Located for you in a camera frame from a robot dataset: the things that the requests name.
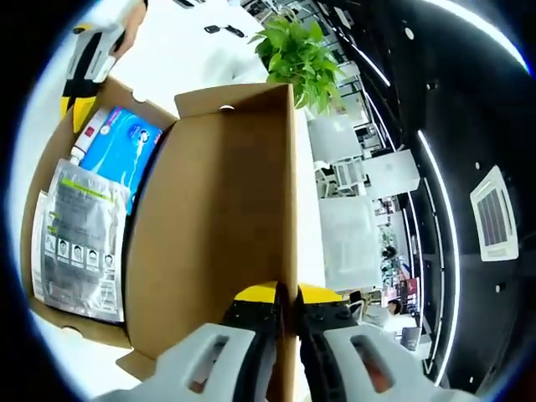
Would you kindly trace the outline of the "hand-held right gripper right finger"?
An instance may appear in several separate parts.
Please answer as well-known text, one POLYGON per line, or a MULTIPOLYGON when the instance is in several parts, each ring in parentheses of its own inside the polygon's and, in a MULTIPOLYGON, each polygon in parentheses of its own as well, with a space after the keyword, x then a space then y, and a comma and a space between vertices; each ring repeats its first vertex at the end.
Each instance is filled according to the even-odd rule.
POLYGON ((429 380, 382 329, 357 322, 335 292, 300 284, 296 334, 312 401, 472 401, 429 380))

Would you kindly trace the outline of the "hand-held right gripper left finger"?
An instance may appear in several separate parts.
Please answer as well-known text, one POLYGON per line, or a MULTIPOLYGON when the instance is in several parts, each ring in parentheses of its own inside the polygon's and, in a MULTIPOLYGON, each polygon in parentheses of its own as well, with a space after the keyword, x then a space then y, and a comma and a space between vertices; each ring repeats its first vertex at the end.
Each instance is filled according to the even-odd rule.
POLYGON ((221 323, 205 323, 156 361, 154 374, 100 401, 264 401, 280 334, 280 284, 245 288, 221 323))

